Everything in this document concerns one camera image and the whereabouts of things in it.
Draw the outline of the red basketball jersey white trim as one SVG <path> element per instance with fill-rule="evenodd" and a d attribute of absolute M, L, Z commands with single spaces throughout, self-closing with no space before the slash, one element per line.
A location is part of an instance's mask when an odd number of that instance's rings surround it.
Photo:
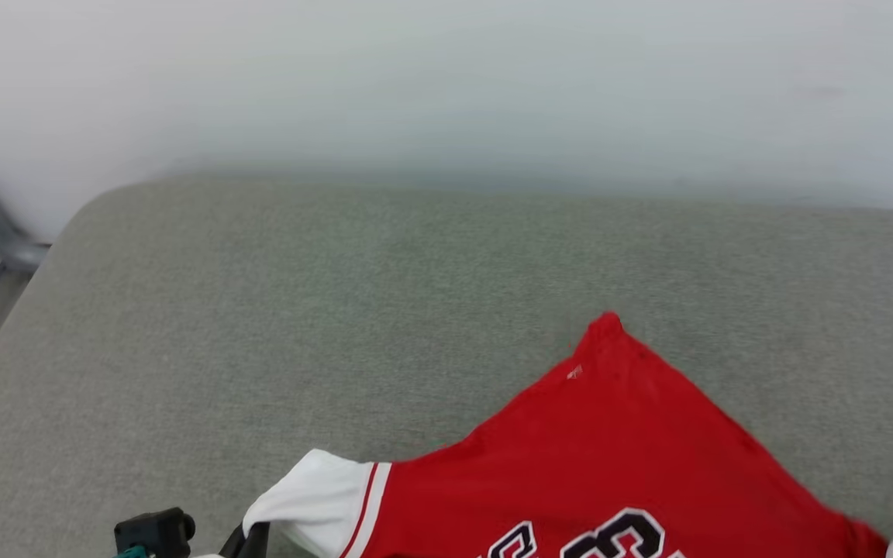
<path fill-rule="evenodd" d="M 616 314 L 460 442 L 314 449 L 248 509 L 316 558 L 885 558 Z"/>

